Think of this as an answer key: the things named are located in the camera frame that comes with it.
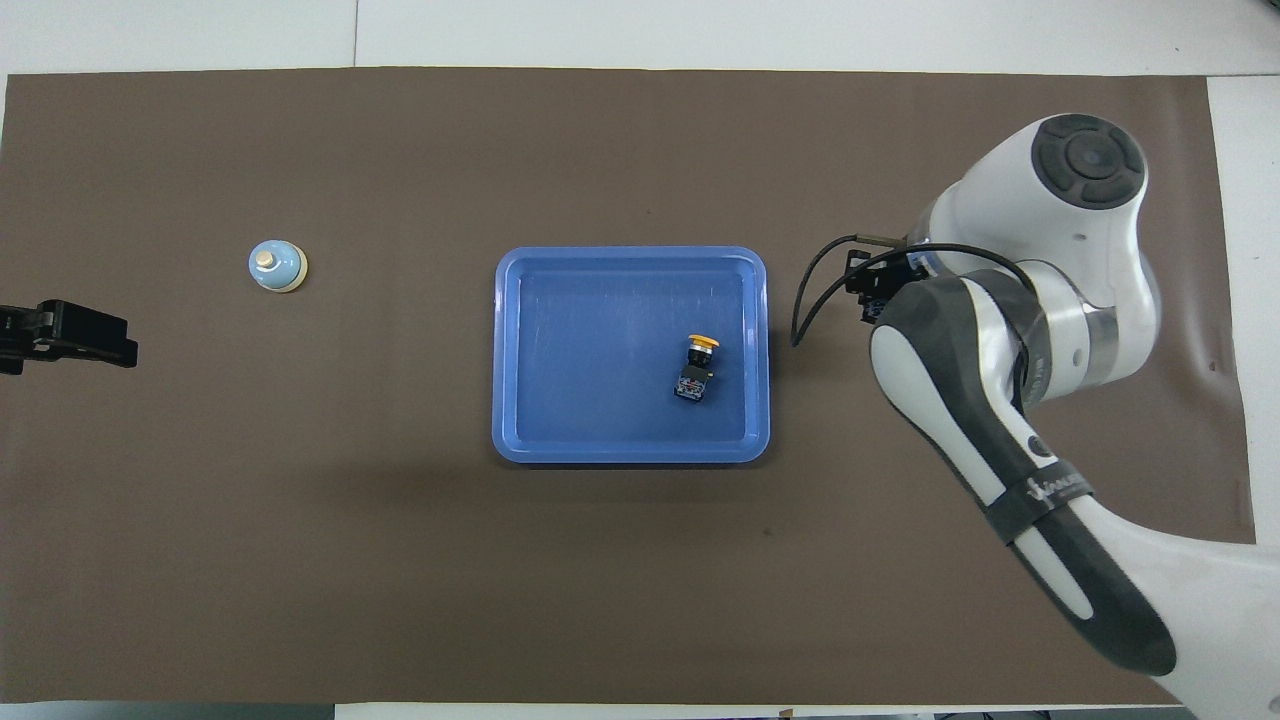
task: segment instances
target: tray rim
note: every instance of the tray rim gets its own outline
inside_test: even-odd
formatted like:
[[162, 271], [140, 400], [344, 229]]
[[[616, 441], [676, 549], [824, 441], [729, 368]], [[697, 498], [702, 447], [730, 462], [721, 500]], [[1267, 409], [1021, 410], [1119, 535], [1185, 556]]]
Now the tray rim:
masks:
[[[758, 423], [755, 433], [745, 433], [741, 441], [721, 441], [700, 443], [646, 443], [648, 448], [602, 448], [591, 451], [575, 447], [573, 443], [539, 443], [540, 448], [522, 446], [515, 430], [515, 410], [508, 409], [512, 397], [507, 392], [506, 365], [508, 324], [507, 296], [518, 288], [520, 263], [527, 259], [733, 259], [746, 261], [751, 266], [750, 275], [754, 287], [750, 290], [755, 300], [755, 346], [756, 346], [756, 406]], [[521, 246], [509, 250], [499, 260], [494, 272], [494, 327], [493, 327], [493, 409], [490, 439], [499, 455], [518, 464], [553, 465], [736, 465], [758, 459], [769, 445], [772, 436], [772, 405], [769, 378], [769, 332], [768, 332], [768, 277], [764, 261], [751, 249], [740, 245], [611, 245], [611, 246]], [[681, 448], [687, 454], [671, 457], [671, 452]]]

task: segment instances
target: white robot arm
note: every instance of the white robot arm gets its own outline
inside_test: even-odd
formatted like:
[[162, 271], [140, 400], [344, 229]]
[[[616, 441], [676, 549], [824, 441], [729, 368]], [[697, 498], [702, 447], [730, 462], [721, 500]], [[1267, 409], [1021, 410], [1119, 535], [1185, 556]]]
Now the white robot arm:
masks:
[[[1091, 115], [1046, 118], [1002, 142], [908, 236], [928, 279], [883, 307], [872, 365], [1098, 652], [1152, 675], [1202, 720], [1277, 719], [1280, 548], [1116, 516], [1021, 413], [1129, 375], [1149, 355], [1160, 302], [1135, 231], [1146, 173], [1138, 145]], [[1024, 282], [929, 251], [951, 243], [1016, 263]]]

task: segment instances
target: plastic tray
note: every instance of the plastic tray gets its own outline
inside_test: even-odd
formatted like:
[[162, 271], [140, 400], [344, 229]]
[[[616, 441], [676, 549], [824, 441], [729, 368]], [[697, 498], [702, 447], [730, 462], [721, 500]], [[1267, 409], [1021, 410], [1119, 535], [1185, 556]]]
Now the plastic tray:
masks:
[[[516, 462], [746, 462], [769, 442], [764, 263], [745, 247], [520, 247], [494, 288], [493, 443]], [[721, 342], [677, 397], [691, 333]]]

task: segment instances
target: white table surface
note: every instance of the white table surface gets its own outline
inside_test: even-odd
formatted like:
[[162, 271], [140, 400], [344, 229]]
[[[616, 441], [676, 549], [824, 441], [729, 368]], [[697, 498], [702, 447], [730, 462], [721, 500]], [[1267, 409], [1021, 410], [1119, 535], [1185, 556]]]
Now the white table surface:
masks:
[[[1268, 273], [1280, 265], [1280, 10], [1265, 0], [0, 0], [5, 85], [10, 73], [352, 65], [1210, 76], [1257, 538], [1280, 544], [1280, 379], [1267, 365], [1280, 357]], [[791, 707], [778, 700], [379, 703], [338, 717], [724, 717]]]

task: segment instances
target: black clamp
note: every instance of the black clamp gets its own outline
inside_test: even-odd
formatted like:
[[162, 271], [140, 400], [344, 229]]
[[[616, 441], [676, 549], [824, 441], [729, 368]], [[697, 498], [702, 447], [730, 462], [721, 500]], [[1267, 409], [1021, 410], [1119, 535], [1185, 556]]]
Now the black clamp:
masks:
[[128, 328], [120, 318], [65, 300], [36, 309], [0, 305], [0, 373], [19, 375], [24, 360], [61, 357], [137, 366], [138, 343], [125, 337]]
[[928, 278], [929, 273], [914, 265], [906, 255], [896, 255], [883, 263], [865, 266], [855, 275], [847, 275], [870, 259], [872, 254], [864, 250], [849, 251], [845, 259], [845, 273], [849, 277], [845, 281], [845, 292], [858, 293], [858, 304], [863, 306], [861, 320], [874, 325], [897, 291], [908, 283]]
[[1084, 495], [1093, 495], [1093, 487], [1070, 462], [1059, 460], [1011, 486], [983, 512], [1007, 546], [1041, 518]]

